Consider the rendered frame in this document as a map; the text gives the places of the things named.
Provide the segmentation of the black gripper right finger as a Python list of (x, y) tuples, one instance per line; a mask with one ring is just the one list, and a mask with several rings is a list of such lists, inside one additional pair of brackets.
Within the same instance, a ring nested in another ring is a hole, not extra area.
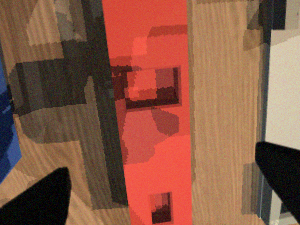
[(270, 187), (300, 225), (300, 150), (258, 142), (255, 161)]

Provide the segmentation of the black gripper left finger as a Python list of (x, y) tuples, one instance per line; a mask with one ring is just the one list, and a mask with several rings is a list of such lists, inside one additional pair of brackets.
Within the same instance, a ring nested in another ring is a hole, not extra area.
[(0, 208), (0, 225), (65, 225), (72, 181), (57, 168)]

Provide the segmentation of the blue rectangular bar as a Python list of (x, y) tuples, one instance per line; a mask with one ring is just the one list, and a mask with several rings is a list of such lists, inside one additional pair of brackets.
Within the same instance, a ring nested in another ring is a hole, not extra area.
[(22, 157), (0, 59), (0, 184)]

